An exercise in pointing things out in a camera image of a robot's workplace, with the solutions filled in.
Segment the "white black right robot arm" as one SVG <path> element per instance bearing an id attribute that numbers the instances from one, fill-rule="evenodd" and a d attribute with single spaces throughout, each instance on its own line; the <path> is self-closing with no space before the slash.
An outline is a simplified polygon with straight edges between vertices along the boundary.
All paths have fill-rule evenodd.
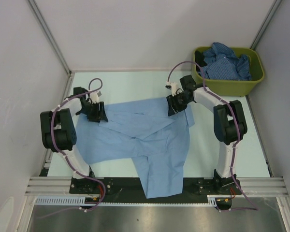
<path id="1" fill-rule="evenodd" d="M 171 91 L 167 96 L 168 116 L 187 109 L 191 102 L 199 103 L 213 113 L 214 134 L 219 141 L 218 164 L 214 177 L 204 188 L 217 194 L 230 194 L 239 187 L 234 170 L 237 145 L 247 133 L 247 123 L 240 101 L 226 101 L 203 84 L 197 84 L 191 75 L 175 82 L 166 82 Z"/>

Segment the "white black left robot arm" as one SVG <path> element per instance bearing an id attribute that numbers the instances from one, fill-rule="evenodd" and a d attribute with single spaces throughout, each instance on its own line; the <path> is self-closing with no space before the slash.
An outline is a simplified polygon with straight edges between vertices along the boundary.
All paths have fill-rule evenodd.
<path id="1" fill-rule="evenodd" d="M 107 122 L 104 102 L 99 90 L 75 87 L 73 94 L 55 109 L 40 114 L 42 142 L 45 148 L 60 153 L 72 170 L 70 194 L 104 194 L 103 183 L 80 155 L 76 146 L 77 134 L 73 117 L 85 115 L 90 122 Z"/>

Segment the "light blue long sleeve shirt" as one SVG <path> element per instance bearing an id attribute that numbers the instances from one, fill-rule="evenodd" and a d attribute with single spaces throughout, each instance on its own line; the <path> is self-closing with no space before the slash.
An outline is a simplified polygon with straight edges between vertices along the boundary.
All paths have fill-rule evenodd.
<path id="1" fill-rule="evenodd" d="M 84 161 L 130 158 L 148 199 L 182 193 L 192 109 L 169 116 L 167 100 L 155 98 L 109 104 L 105 111 L 107 121 L 78 119 L 76 145 Z"/>

